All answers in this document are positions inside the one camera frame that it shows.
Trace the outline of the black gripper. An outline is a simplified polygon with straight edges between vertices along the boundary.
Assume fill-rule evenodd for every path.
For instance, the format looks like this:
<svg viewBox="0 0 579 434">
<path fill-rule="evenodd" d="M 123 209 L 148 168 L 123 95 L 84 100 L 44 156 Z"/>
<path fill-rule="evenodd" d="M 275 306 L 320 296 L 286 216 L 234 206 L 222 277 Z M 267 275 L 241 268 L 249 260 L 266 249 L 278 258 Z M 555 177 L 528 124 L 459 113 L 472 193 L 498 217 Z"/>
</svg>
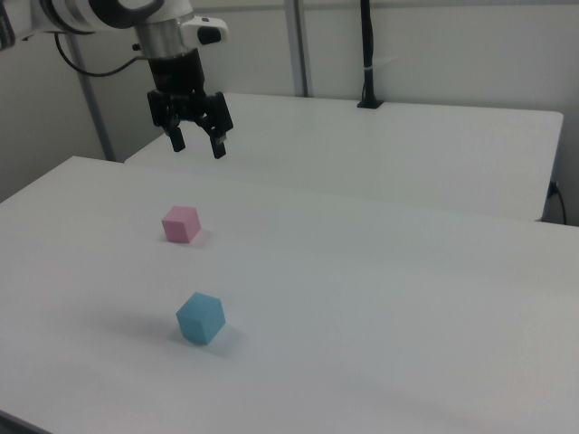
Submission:
<svg viewBox="0 0 579 434">
<path fill-rule="evenodd" d="M 215 159 L 226 155 L 233 120 L 224 94 L 206 95 L 199 51 L 148 62 L 156 88 L 147 94 L 153 124 L 163 128 L 176 153 L 185 149 L 181 120 L 195 121 L 209 136 Z"/>
</svg>

